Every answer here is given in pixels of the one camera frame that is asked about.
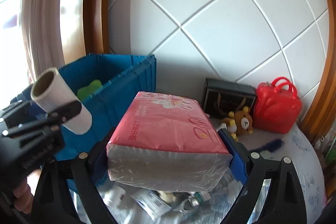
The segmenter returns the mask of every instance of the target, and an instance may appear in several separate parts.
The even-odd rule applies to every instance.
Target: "white cloth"
[[[64,65],[59,4],[60,0],[22,0],[19,23],[33,81],[44,70]]]

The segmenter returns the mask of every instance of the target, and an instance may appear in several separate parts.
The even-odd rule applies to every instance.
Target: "red handle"
[[[283,86],[288,85],[288,90],[290,88],[292,88],[292,92],[293,92],[293,99],[297,99],[297,90],[296,87],[291,83],[291,82],[287,82],[287,83],[281,83],[280,85],[276,86],[276,88],[274,89],[274,91],[276,93],[279,93],[280,90],[282,89]]]
[[[286,82],[291,83],[290,80],[288,80],[288,78],[282,76],[282,77],[278,77],[278,78],[274,79],[274,81],[271,83],[271,85],[275,86],[280,80],[286,80]]]

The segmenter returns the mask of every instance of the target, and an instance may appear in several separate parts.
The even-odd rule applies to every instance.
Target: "paper roll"
[[[79,101],[56,68],[49,68],[38,77],[31,88],[31,99],[47,113],[75,100]],[[82,104],[80,114],[63,125],[73,133],[82,135],[91,128],[91,113]]]

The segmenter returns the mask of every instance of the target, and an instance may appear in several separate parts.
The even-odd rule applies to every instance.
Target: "plush toy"
[[[236,132],[237,132],[237,125],[236,125],[236,121],[234,119],[234,114],[233,114],[233,118],[224,118],[222,120],[222,122],[226,125],[226,129],[227,131],[229,131],[229,133],[231,134],[232,138],[234,138],[235,141],[238,141]]]
[[[229,112],[229,117],[224,118],[223,123],[226,124],[227,130],[231,133],[231,136],[238,141],[237,136],[252,134],[252,117],[250,115],[250,108],[244,106],[242,110]]]

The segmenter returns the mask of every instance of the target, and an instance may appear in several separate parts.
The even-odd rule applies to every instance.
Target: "green sponge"
[[[90,85],[84,86],[77,91],[77,98],[83,102],[91,93],[94,93],[98,88],[103,85],[99,80],[93,80]]]

